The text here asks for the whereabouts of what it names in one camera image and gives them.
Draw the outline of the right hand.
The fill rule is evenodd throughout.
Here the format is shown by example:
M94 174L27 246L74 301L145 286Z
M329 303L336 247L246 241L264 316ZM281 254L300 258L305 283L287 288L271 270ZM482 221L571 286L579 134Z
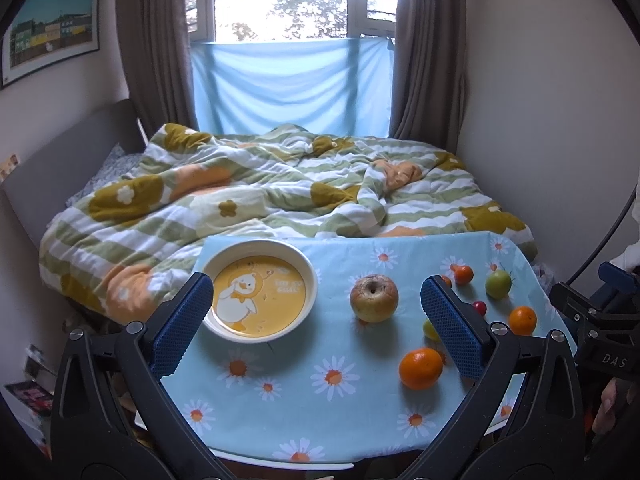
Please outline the right hand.
M620 380L613 378L606 385L601 394L600 408L594 416L592 431L599 436L609 432L615 425L615 405L620 393Z

